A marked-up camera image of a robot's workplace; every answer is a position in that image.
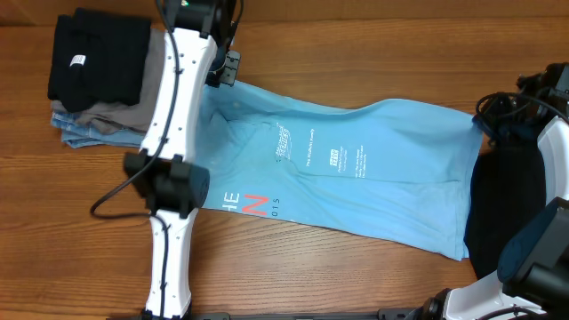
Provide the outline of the black garment at right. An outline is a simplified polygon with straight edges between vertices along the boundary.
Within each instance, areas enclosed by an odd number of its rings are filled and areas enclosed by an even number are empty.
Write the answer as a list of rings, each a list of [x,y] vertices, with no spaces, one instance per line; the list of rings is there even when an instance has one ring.
[[[501,252],[544,207],[545,168],[535,143],[493,149],[477,158],[464,242],[477,278],[498,267]]]

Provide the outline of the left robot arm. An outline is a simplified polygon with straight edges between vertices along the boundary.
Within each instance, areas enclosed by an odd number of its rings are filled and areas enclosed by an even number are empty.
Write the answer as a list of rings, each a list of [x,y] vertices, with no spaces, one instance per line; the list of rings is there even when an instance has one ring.
[[[166,1],[164,66],[150,127],[124,171],[145,200],[152,230],[150,292],[142,319],[188,319],[192,227],[210,173],[195,163],[196,123],[207,85],[233,85],[240,55],[231,50],[241,1]]]

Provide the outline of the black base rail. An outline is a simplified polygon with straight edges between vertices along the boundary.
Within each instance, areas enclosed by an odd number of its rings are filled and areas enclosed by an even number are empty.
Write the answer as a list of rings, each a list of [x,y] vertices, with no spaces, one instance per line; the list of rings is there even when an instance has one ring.
[[[189,320],[417,320],[420,311],[414,308],[383,308],[374,312],[297,313],[266,315],[231,315],[229,313],[192,314]]]

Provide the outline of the light blue printed t-shirt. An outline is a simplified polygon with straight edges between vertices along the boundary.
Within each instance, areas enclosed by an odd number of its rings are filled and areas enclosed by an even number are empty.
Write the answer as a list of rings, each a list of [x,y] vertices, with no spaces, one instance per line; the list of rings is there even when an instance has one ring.
[[[205,207],[468,257],[483,140],[469,114],[414,100],[321,106],[238,83],[206,88],[196,162]]]

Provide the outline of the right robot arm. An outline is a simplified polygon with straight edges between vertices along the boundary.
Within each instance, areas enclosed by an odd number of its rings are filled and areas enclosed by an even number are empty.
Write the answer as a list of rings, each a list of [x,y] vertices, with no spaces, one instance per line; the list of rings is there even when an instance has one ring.
[[[380,319],[565,319],[568,316],[568,66],[481,98],[466,245],[475,283]]]

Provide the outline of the folded grey garment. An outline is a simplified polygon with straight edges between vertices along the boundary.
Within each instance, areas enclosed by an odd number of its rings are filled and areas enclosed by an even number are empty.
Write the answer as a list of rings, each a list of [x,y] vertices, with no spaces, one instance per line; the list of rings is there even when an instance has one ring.
[[[127,129],[144,135],[150,127],[156,107],[164,69],[164,52],[164,31],[152,28],[138,104],[127,106],[120,102],[97,102],[86,111],[69,113],[60,101],[53,100],[52,111],[72,116],[73,123],[92,126],[102,134],[112,134]]]

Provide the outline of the folded blue jeans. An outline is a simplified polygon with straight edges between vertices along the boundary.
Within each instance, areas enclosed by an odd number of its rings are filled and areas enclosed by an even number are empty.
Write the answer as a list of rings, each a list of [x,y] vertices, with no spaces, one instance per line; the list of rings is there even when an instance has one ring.
[[[142,143],[143,135],[128,129],[104,134],[90,124],[77,124],[76,119],[77,116],[69,113],[52,112],[51,125],[61,130],[61,141],[72,148],[98,145],[138,148]]]

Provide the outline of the folded black garment on stack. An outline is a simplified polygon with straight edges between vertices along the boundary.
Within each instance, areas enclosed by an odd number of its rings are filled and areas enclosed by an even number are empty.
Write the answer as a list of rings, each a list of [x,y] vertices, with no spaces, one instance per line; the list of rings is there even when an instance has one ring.
[[[140,102],[151,20],[77,8],[54,31],[47,97],[71,112]]]

